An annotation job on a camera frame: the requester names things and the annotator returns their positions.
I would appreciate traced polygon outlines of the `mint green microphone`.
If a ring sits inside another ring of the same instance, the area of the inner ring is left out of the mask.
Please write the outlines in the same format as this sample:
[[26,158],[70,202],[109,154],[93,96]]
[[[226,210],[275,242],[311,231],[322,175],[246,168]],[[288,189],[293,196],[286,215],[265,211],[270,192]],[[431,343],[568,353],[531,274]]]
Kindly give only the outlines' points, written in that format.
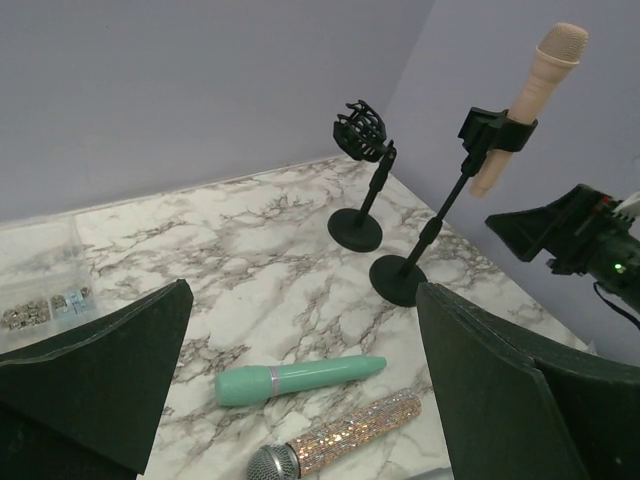
[[251,406],[281,395],[366,379],[386,366],[384,357],[356,355],[279,366],[238,367],[215,377],[215,400],[223,407]]

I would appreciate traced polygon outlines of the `black shock-mount round-base stand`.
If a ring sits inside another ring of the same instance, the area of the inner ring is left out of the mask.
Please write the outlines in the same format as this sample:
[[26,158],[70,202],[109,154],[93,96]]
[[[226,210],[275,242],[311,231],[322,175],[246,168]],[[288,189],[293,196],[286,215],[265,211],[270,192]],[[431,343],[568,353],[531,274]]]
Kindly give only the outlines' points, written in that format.
[[372,215],[375,200],[382,192],[398,157],[395,141],[387,133],[382,116],[365,100],[346,104],[337,115],[332,136],[340,150],[360,166],[352,169],[355,190],[327,220],[327,230],[342,247],[359,253],[376,250],[383,230]]

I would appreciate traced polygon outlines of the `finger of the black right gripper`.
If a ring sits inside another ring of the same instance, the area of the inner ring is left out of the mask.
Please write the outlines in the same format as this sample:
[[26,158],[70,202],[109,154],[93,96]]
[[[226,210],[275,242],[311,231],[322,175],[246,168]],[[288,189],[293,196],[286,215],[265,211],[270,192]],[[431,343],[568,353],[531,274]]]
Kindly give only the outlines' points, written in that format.
[[598,206],[608,205],[608,196],[579,184],[550,204],[530,210],[493,214],[486,226],[522,262],[530,262],[571,227],[588,220]]

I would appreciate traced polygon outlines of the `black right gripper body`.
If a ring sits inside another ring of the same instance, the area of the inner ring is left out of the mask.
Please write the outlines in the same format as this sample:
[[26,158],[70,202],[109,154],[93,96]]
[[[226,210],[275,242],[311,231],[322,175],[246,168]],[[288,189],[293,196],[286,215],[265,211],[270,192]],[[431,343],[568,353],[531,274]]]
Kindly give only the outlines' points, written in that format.
[[551,202],[554,214],[547,251],[556,275],[590,275],[628,305],[639,303],[639,240],[633,221],[614,211],[602,192],[569,192]]

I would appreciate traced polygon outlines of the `rhinestone mesh-head microphone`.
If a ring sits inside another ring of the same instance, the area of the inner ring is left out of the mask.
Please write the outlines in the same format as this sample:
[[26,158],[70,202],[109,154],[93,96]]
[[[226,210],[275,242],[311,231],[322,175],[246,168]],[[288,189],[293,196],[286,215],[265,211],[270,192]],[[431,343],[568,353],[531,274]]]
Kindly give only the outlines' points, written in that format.
[[246,468],[248,479],[301,479],[420,416],[422,403],[401,389],[283,444],[261,446]]

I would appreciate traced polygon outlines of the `black clip microphone stand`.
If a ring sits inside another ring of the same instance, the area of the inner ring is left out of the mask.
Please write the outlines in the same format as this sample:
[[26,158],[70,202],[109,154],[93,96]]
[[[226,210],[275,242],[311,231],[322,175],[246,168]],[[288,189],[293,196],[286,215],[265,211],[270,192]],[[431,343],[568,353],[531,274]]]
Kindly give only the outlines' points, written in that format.
[[491,151],[521,151],[537,125],[536,119],[528,124],[510,119],[505,110],[494,112],[476,107],[469,110],[458,133],[466,158],[461,164],[461,175],[443,205],[426,223],[408,257],[384,255],[371,265],[369,279],[381,297],[401,307],[416,305],[417,288],[427,281],[417,262],[440,234],[445,215],[467,181],[479,173]]

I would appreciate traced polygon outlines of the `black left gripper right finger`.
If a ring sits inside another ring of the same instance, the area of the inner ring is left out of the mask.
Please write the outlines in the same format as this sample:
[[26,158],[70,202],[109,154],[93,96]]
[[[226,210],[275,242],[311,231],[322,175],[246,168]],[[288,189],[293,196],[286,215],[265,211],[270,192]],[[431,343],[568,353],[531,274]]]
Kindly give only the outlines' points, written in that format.
[[493,315],[442,285],[416,294],[457,479],[635,479],[639,370]]

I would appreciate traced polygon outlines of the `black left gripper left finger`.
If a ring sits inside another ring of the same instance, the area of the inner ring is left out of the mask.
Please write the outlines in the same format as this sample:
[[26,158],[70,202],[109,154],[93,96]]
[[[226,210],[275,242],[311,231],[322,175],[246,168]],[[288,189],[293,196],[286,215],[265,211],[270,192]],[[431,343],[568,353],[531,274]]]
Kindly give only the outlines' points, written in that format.
[[179,279],[1,356],[4,479],[135,479],[148,465],[193,306]]

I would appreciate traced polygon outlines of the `beige pink microphone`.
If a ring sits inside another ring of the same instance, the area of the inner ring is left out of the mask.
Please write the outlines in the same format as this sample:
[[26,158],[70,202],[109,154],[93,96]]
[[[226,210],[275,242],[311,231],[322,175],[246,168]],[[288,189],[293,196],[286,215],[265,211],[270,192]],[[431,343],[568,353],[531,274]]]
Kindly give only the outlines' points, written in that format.
[[[507,112],[507,118],[532,125],[560,82],[579,64],[589,34],[582,27],[556,23],[536,47],[528,77]],[[475,176],[470,193],[484,197],[494,186],[513,152],[494,148]]]

